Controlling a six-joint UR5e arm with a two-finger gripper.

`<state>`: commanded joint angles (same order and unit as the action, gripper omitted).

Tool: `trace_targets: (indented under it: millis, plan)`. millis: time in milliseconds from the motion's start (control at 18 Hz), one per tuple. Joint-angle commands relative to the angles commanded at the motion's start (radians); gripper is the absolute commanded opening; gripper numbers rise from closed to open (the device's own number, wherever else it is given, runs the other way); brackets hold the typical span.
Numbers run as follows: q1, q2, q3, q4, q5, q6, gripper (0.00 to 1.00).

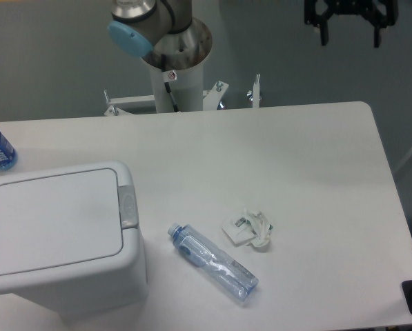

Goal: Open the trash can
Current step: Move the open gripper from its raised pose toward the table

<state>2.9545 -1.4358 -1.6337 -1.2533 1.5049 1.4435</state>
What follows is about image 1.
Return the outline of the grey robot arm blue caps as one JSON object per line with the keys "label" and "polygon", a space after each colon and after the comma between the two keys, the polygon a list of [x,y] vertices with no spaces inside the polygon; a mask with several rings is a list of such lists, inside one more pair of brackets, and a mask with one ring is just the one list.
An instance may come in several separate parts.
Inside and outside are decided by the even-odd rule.
{"label": "grey robot arm blue caps", "polygon": [[[320,31],[321,44],[328,43],[328,20],[334,15],[360,15],[374,27],[373,44],[380,46],[380,31],[395,25],[397,1],[326,1],[317,13],[315,1],[304,2],[304,23]],[[191,1],[113,1],[111,40],[125,53],[143,59],[162,71],[187,70],[201,64],[210,54],[213,38],[209,28],[194,18]]]}

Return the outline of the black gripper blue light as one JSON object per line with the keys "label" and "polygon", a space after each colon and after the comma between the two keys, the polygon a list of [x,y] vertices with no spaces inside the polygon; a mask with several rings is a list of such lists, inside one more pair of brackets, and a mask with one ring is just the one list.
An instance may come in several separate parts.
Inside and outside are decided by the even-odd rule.
{"label": "black gripper blue light", "polygon": [[304,23],[320,31],[322,46],[329,41],[328,20],[334,14],[361,14],[373,26],[373,47],[381,44],[381,30],[394,26],[398,20],[398,1],[322,1],[325,11],[316,13],[316,9],[304,10]]}

